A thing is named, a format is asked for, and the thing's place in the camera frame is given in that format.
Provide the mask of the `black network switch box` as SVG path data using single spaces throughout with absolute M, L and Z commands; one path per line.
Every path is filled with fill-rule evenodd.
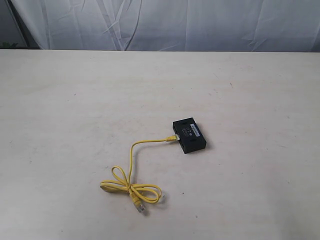
M 206 148 L 207 141 L 201 133 L 193 117 L 177 120 L 172 123 L 174 133 L 185 154 Z

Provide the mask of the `white backdrop curtain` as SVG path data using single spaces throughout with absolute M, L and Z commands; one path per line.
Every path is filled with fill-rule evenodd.
M 3 0 L 5 48 L 318 52 L 317 0 Z

